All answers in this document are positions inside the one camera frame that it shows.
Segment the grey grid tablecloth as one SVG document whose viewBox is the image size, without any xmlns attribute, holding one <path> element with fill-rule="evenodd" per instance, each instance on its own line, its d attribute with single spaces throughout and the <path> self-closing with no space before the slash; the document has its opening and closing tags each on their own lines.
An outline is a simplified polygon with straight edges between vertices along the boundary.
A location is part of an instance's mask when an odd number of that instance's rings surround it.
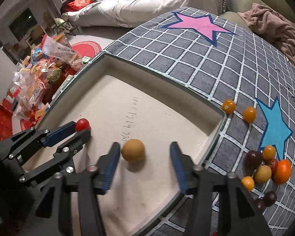
<svg viewBox="0 0 295 236">
<path fill-rule="evenodd" d="M 252 196 L 260 198 L 267 191 L 276 191 L 278 199 L 264 211 L 264 217 L 273 235 L 283 235 L 295 219 L 295 68 L 279 50 L 237 23 L 189 7 L 179 12 L 211 18 L 228 32 L 217 32 L 217 43 L 211 44 L 193 30 L 168 29 L 167 25 L 176 21 L 168 12 L 126 33 L 105 51 L 175 80 L 217 107 L 226 99 L 234 100 L 235 112 L 227 118 L 204 161 L 204 167 L 213 173 L 244 175 L 245 155 L 258 148 L 270 126 L 263 112 L 279 101 L 278 120 L 293 132 L 284 139 L 291 177 L 284 185 L 268 182 L 257 186 Z M 251 124 L 243 120 L 246 107 L 256 109 Z"/>
</svg>

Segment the pink blanket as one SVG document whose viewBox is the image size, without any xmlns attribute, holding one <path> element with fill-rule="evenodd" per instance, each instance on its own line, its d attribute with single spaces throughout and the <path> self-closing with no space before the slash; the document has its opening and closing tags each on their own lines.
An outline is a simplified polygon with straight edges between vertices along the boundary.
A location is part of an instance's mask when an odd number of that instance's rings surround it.
<svg viewBox="0 0 295 236">
<path fill-rule="evenodd" d="M 238 15 L 252 30 L 280 50 L 295 67 L 295 28 L 284 16 L 268 6 L 253 3 Z"/>
</svg>

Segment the large orange tangerine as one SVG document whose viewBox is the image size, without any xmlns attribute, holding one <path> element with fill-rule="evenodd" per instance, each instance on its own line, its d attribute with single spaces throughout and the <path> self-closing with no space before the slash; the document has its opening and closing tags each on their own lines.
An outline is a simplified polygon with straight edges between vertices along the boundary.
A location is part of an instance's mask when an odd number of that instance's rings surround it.
<svg viewBox="0 0 295 236">
<path fill-rule="evenodd" d="M 272 175 L 272 180 L 277 185 L 286 183 L 291 176 L 291 163 L 287 159 L 280 160 L 276 172 Z"/>
</svg>

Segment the dark purple tomato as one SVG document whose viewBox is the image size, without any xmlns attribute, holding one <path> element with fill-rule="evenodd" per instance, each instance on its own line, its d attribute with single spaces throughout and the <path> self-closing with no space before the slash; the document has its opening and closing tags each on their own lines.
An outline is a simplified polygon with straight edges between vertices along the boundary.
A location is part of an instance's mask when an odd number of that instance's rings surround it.
<svg viewBox="0 0 295 236">
<path fill-rule="evenodd" d="M 262 198 L 255 199 L 254 203 L 256 204 L 257 208 L 261 212 L 263 212 L 265 210 L 266 206 L 265 206 L 265 202 L 264 202 L 264 200 Z"/>
<path fill-rule="evenodd" d="M 263 201 L 266 207 L 270 207 L 277 201 L 277 194 L 274 191 L 269 191 L 264 195 Z"/>
<path fill-rule="evenodd" d="M 250 150 L 245 156 L 245 160 L 244 160 L 245 168 L 250 171 L 254 171 L 261 165 L 262 160 L 263 160 L 263 155 L 260 151 Z"/>
</svg>

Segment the yellow cherry tomato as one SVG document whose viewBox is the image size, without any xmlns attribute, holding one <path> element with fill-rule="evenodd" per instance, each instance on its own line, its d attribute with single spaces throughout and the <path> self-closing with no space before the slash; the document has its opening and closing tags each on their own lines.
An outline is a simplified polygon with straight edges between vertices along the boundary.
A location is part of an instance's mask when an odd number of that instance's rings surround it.
<svg viewBox="0 0 295 236">
<path fill-rule="evenodd" d="M 243 111 L 243 120 L 249 124 L 253 123 L 256 118 L 256 109 L 254 107 L 246 107 Z"/>
<path fill-rule="evenodd" d="M 263 159 L 268 161 L 275 157 L 276 155 L 276 148 L 272 145 L 265 146 L 262 152 Z"/>
<path fill-rule="evenodd" d="M 245 176 L 241 179 L 241 183 L 244 185 L 248 192 L 252 191 L 255 187 L 254 179 L 251 176 Z"/>
<path fill-rule="evenodd" d="M 227 99 L 222 104 L 222 110 L 226 114 L 232 114 L 235 111 L 235 108 L 236 108 L 236 103 L 234 102 L 234 100 Z"/>
</svg>

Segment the brown round longan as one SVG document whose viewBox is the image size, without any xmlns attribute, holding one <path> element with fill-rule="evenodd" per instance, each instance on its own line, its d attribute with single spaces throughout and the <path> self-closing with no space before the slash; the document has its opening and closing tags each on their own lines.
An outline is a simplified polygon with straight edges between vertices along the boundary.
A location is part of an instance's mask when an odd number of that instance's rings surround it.
<svg viewBox="0 0 295 236">
<path fill-rule="evenodd" d="M 267 165 L 261 165 L 254 173 L 254 180 L 258 184 L 264 184 L 271 178 L 271 176 L 271 168 Z"/>
<path fill-rule="evenodd" d="M 127 162 L 139 162 L 145 157 L 145 146 L 141 140 L 131 139 L 123 145 L 121 154 Z"/>
</svg>

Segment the red cherry tomato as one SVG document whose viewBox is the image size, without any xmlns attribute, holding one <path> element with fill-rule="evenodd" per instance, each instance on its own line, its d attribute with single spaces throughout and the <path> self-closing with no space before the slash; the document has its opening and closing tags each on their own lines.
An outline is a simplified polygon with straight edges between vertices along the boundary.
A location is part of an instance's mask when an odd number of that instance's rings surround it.
<svg viewBox="0 0 295 236">
<path fill-rule="evenodd" d="M 76 122 L 75 125 L 76 132 L 83 131 L 84 129 L 91 129 L 89 121 L 85 118 L 81 118 Z"/>
<path fill-rule="evenodd" d="M 271 174 L 274 175 L 278 168 L 278 160 L 276 160 L 275 158 L 271 158 L 267 161 L 266 164 L 270 167 Z"/>
</svg>

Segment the pile of snack bags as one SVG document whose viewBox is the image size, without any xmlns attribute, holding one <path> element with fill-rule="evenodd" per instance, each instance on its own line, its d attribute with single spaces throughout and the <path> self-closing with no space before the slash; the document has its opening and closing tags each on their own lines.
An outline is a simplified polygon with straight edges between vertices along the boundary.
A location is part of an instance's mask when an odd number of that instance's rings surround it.
<svg viewBox="0 0 295 236">
<path fill-rule="evenodd" d="M 63 34 L 44 35 L 42 42 L 31 50 L 28 65 L 14 73 L 10 88 L 16 101 L 14 116 L 29 122 L 41 117 L 53 93 L 69 73 L 75 74 L 85 66 L 85 59 Z"/>
</svg>

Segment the white covered sofa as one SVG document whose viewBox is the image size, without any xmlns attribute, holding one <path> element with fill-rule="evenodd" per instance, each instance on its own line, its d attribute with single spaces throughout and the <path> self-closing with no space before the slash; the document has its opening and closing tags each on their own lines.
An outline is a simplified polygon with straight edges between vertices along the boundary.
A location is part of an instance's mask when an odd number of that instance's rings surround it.
<svg viewBox="0 0 295 236">
<path fill-rule="evenodd" d="M 81 0 L 71 5 L 62 18 L 74 26 L 136 27 L 164 13 L 193 7 L 221 14 L 223 0 Z"/>
</svg>

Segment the white shallow tray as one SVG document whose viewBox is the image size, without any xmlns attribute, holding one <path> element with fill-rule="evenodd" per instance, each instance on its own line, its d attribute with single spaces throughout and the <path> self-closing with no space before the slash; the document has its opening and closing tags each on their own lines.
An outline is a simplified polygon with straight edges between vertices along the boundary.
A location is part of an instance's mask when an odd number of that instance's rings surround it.
<svg viewBox="0 0 295 236">
<path fill-rule="evenodd" d="M 108 235 L 136 235 L 179 196 L 169 154 L 172 142 L 203 162 L 225 124 L 225 114 L 199 94 L 154 71 L 102 54 L 84 67 L 38 122 L 53 129 L 85 118 L 91 139 L 74 156 L 77 171 L 95 164 L 113 142 L 145 146 L 143 161 L 120 159 L 106 195 L 99 197 Z"/>
</svg>

